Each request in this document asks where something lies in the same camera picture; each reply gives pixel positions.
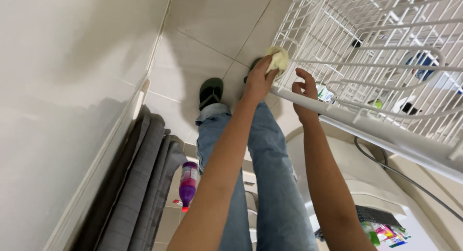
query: yellow cloth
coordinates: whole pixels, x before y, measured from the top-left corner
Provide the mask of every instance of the yellow cloth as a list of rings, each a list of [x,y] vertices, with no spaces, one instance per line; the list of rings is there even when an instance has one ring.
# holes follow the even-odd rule
[[[267,74],[271,70],[279,69],[280,71],[278,72],[278,74],[276,74],[276,77],[275,77],[275,81],[276,81],[281,77],[281,75],[287,69],[289,55],[288,55],[288,52],[284,48],[278,47],[278,46],[271,46],[265,50],[265,55],[271,55],[271,54],[273,54],[272,62],[270,63],[267,70],[265,71],[265,74]]]

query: gray cloth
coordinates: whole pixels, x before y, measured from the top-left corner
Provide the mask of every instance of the gray cloth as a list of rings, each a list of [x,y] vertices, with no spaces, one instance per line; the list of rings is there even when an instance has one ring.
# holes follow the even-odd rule
[[[136,154],[97,251],[128,249],[164,132],[164,126],[159,119],[151,118],[148,131]]]
[[[163,175],[161,175],[161,181],[159,183],[161,186],[158,188],[158,192],[155,197],[154,217],[151,222],[144,251],[151,251],[153,249],[154,239],[159,227],[159,222],[161,221],[162,212],[166,206],[167,195],[169,194],[172,178],[174,177],[174,173],[178,167],[187,161],[187,157],[178,143],[170,142],[167,158],[163,168]]]
[[[94,250],[106,224],[125,177],[150,125],[149,116],[138,121],[121,153],[116,155],[89,210],[73,250]]]
[[[142,208],[130,240],[129,251],[141,251],[146,244],[149,232],[148,226],[151,224],[154,216],[155,209],[153,208],[153,205],[155,205],[156,193],[160,185],[161,177],[163,176],[163,168],[165,165],[167,151],[169,149],[169,142],[170,135],[166,135],[157,155],[153,172],[151,173],[150,182],[146,190],[145,198],[143,199]]]

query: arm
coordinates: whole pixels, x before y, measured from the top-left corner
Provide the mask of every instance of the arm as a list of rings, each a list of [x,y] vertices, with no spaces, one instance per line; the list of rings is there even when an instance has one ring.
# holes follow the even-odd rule
[[[245,92],[215,144],[201,183],[167,248],[170,251],[215,251],[222,238],[228,208],[245,157],[252,118],[268,94],[277,70],[265,76],[272,56],[258,62],[248,75]]]
[[[293,92],[317,100],[312,75],[297,68],[296,74],[305,82],[295,82]],[[304,154],[310,197],[323,236],[331,251],[375,251],[362,230],[350,191],[334,161],[318,114],[294,104],[304,129]]]

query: white wall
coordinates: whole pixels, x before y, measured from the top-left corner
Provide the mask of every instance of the white wall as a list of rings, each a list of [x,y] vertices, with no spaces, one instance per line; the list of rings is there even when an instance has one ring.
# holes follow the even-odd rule
[[[143,77],[169,0],[0,0],[0,246],[45,246]]]
[[[401,156],[396,155],[390,158],[389,165],[423,186],[463,216],[463,185]],[[463,238],[461,237],[463,222],[411,183],[392,172],[388,171],[388,174],[420,206],[450,248],[453,251],[463,251]]]

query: hand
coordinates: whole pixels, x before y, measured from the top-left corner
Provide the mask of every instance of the hand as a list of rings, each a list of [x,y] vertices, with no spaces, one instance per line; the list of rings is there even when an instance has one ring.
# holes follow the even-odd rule
[[[296,75],[304,78],[304,82],[294,82],[292,91],[296,94],[309,97],[313,100],[318,100],[317,87],[315,86],[315,79],[307,71],[296,68]],[[293,104],[296,114],[299,116],[299,121],[305,124],[308,121],[318,120],[318,113],[297,104]]]
[[[265,75],[265,71],[269,67],[270,62],[272,62],[272,56],[267,55],[263,57],[249,72],[243,94],[244,100],[259,103],[269,93],[273,80],[279,71],[278,69],[274,69]]]

